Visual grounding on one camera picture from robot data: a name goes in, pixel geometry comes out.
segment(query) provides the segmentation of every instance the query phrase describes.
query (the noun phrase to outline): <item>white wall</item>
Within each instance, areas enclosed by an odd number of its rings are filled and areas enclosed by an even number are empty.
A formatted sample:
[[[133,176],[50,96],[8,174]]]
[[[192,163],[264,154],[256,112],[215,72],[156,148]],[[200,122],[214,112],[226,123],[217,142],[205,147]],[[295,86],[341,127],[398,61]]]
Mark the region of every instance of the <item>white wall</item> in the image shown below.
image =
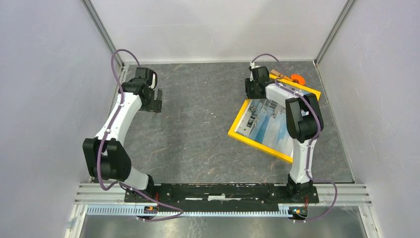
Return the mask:
[[[0,237],[62,237],[109,111],[110,53],[78,0],[0,3]]]
[[[383,236],[418,237],[420,2],[357,1],[320,63]]]
[[[92,0],[117,48],[140,61],[312,60],[345,0]],[[123,60],[133,61],[129,55]]]

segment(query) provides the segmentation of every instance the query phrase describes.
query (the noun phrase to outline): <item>picture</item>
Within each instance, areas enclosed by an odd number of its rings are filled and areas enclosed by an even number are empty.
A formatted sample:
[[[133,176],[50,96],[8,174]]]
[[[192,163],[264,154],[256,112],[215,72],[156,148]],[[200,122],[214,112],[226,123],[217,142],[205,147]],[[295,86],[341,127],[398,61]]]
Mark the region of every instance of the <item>picture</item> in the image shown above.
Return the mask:
[[[301,94],[320,93],[287,81],[282,85]],[[248,99],[242,106],[229,135],[262,149],[278,158],[292,162],[293,139],[286,128],[285,108],[268,99]]]

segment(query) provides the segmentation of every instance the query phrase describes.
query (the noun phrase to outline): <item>gray marble floor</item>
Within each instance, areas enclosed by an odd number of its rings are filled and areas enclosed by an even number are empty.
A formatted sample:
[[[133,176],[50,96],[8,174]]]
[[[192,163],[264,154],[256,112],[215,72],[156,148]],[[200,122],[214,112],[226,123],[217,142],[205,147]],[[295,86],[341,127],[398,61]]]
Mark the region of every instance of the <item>gray marble floor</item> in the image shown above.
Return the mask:
[[[269,70],[302,75],[323,92],[312,62],[260,62]],[[227,135],[245,99],[249,63],[144,65],[157,72],[162,113],[138,112],[124,148],[133,167],[161,182],[286,182],[291,165]],[[134,76],[130,66],[127,80]],[[324,130],[316,143],[313,176],[352,181],[325,94]]]

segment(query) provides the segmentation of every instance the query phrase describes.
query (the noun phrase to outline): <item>metal profile frame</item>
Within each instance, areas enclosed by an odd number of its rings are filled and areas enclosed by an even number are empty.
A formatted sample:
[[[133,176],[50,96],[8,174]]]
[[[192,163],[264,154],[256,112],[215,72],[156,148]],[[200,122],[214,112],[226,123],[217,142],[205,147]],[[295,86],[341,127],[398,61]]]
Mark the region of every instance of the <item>metal profile frame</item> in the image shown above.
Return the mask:
[[[314,60],[315,65],[318,65],[321,62],[322,58],[324,57],[326,51],[328,50],[329,46],[331,45],[332,41],[337,35],[337,32],[340,30],[341,25],[343,24],[344,20],[346,19],[355,2],[356,0],[347,0],[347,2],[344,4],[344,7],[338,15],[337,20],[335,21],[331,31],[327,36],[327,39],[325,40],[324,44],[321,47],[321,50],[319,51],[318,55]]]
[[[319,196],[318,204],[309,204],[309,206],[328,207],[335,194],[334,187],[331,184],[316,184]],[[377,221],[369,197],[368,190],[364,184],[339,183],[337,184],[338,196],[335,206],[346,207],[356,206],[359,208],[363,225],[368,238],[380,238]],[[81,183],[73,205],[73,211],[69,221],[69,227],[66,230],[66,238],[78,238],[81,234],[84,219],[86,215],[130,215],[132,212],[143,212],[145,206],[156,206],[155,203],[126,203],[124,202],[125,190],[119,186],[112,187],[108,191],[101,189],[98,183]],[[303,206],[303,204],[278,204],[279,213],[188,213],[184,216],[223,216],[223,217],[285,217],[282,209],[289,206]],[[158,214],[169,216],[175,214],[171,212]]]
[[[81,1],[83,3],[83,6],[85,6],[85,9],[88,12],[89,16],[91,17],[92,22],[94,23],[97,30],[99,31],[99,34],[101,35],[102,39],[105,41],[105,44],[108,47],[109,51],[111,53],[114,53],[114,51],[116,50],[115,45],[112,42],[111,37],[109,36],[108,32],[106,31],[104,24],[99,18],[99,15],[96,12],[95,7],[93,6],[91,0],[81,0]],[[117,62],[120,68],[124,66],[124,62],[122,61],[119,54],[116,54],[115,61]]]

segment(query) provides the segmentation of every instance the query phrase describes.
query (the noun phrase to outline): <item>purple cable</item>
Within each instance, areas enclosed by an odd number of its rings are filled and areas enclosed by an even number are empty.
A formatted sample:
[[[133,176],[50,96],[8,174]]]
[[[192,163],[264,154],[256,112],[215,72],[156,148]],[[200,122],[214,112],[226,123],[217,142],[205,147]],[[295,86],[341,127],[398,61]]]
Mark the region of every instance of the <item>purple cable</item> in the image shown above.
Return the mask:
[[[327,215],[331,210],[332,210],[332,208],[334,207],[334,205],[335,205],[335,202],[337,201],[337,196],[338,196],[338,190],[337,190],[337,185],[335,185],[335,183],[333,182],[333,181],[327,181],[327,180],[317,180],[317,179],[314,179],[310,174],[309,174],[309,161],[310,161],[310,157],[311,157],[311,145],[312,145],[312,142],[315,140],[315,139],[317,139],[318,138],[318,136],[319,136],[319,134],[321,133],[321,123],[319,122],[319,119],[318,119],[318,117],[316,116],[316,113],[315,113],[315,111],[314,111],[314,109],[311,107],[311,105],[309,104],[309,102],[302,96],[302,95],[300,95],[299,93],[297,93],[297,92],[295,92],[295,91],[293,91],[293,90],[291,90],[291,89],[288,89],[288,88],[286,88],[286,87],[284,87],[284,86],[282,86],[282,85],[280,85],[278,82],[277,82],[277,79],[275,79],[274,80],[274,82],[275,82],[275,84],[279,87],[279,88],[281,88],[281,89],[283,89],[283,90],[286,90],[287,92],[289,92],[289,93],[292,93],[293,95],[296,95],[296,96],[298,96],[300,99],[302,99],[302,101],[305,103],[305,105],[308,107],[308,109],[309,109],[309,111],[311,111],[311,113],[312,113],[312,115],[314,116],[314,118],[315,118],[315,122],[316,122],[316,127],[317,127],[317,130],[316,130],[316,134],[315,134],[315,136],[313,136],[312,137],[312,139],[309,141],[309,143],[308,143],[308,154],[307,154],[307,156],[306,156],[306,175],[308,176],[308,178],[310,179],[310,180],[312,180],[312,181],[314,181],[314,182],[327,182],[327,183],[330,183],[330,184],[332,184],[333,186],[334,186],[334,190],[335,190],[335,195],[334,195],[334,199],[332,200],[332,204],[331,204],[331,206],[328,208],[328,210],[326,211],[326,212],[324,212],[324,213],[322,213],[321,215],[319,215],[319,216],[317,216],[317,217],[313,217],[313,218],[310,218],[310,219],[307,219],[307,220],[304,220],[304,221],[300,221],[300,220],[294,220],[295,222],[298,222],[298,223],[306,223],[306,222],[310,222],[310,221],[315,221],[315,220],[318,220],[319,218],[322,218],[322,217],[324,217],[325,215]]]
[[[151,219],[151,220],[143,219],[144,222],[161,222],[161,221],[166,221],[166,220],[170,220],[170,219],[173,219],[173,218],[177,218],[177,217],[181,216],[184,213],[184,210],[182,210],[179,207],[174,207],[174,206],[171,206],[171,205],[168,205],[168,204],[164,204],[164,203],[158,202],[158,201],[154,200],[153,198],[145,195],[140,190],[135,189],[133,187],[130,187],[130,186],[126,185],[125,183],[120,182],[119,184],[122,185],[123,187],[125,187],[126,189],[135,191],[136,193],[142,195],[143,197],[147,198],[151,202],[154,202],[154,203],[156,203],[158,205],[161,205],[161,206],[164,206],[164,207],[167,207],[167,208],[170,208],[170,209],[174,209],[174,210],[179,211],[178,214],[173,215],[173,216],[169,216],[169,217],[163,217],[163,218],[157,218],[157,219]]]
[[[253,63],[254,61],[256,61],[259,57],[261,57],[261,56],[271,56],[273,59],[275,59],[277,62],[280,62],[274,55],[272,55],[272,54],[269,54],[269,53],[264,53],[264,54],[261,54],[261,55],[259,55],[259,56],[257,56],[257,57],[255,57],[252,61],[251,61],[251,63]]]
[[[119,92],[120,92],[120,95],[121,95],[121,101],[120,101],[120,104],[118,105],[118,107],[117,107],[114,115],[112,116],[111,120],[109,121],[108,127],[106,128],[107,131],[105,131],[104,136],[102,137],[101,143],[99,144],[99,149],[98,149],[98,157],[97,157],[97,163],[96,163],[96,167],[97,167],[97,170],[98,170],[98,181],[99,181],[99,185],[101,186],[101,188],[103,190],[105,190],[105,191],[110,190],[114,185],[116,185],[117,183],[119,183],[119,181],[114,181],[108,187],[105,187],[104,182],[102,181],[102,175],[101,175],[101,154],[102,154],[102,149],[104,147],[106,138],[109,135],[108,130],[111,130],[112,124],[114,123],[114,121],[115,121],[115,119],[116,119],[119,111],[121,110],[122,104],[124,103],[124,90],[122,89],[122,85],[121,85],[121,83],[118,80],[118,76],[117,76],[117,73],[116,73],[115,67],[114,67],[115,55],[118,52],[120,52],[120,51],[124,51],[124,52],[129,53],[136,60],[136,63],[138,65],[138,67],[140,67],[140,63],[137,60],[137,58],[134,56],[134,54],[131,53],[130,51],[126,50],[126,49],[118,49],[111,56],[111,69],[112,69],[112,74],[114,75],[115,81],[117,82],[118,89],[119,89]],[[154,202],[154,203],[159,204],[161,206],[168,207],[168,208],[171,208],[171,209],[174,209],[174,210],[177,210],[177,211],[180,212],[179,214],[176,214],[176,215],[173,215],[173,216],[169,216],[169,217],[164,217],[164,218],[159,218],[159,219],[152,219],[152,220],[143,220],[145,222],[165,221],[165,220],[169,220],[169,219],[173,219],[173,218],[179,217],[179,216],[181,216],[184,213],[184,211],[181,208],[173,207],[171,205],[158,202],[158,201],[154,200],[153,198],[145,195],[141,191],[137,190],[136,188],[130,187],[130,186],[128,186],[128,185],[126,185],[124,183],[121,183],[121,182],[120,182],[120,185],[123,185],[124,187],[126,187],[126,188],[128,188],[130,190],[135,191],[136,193],[140,194],[141,196],[145,197],[147,200],[149,200],[151,202]]]

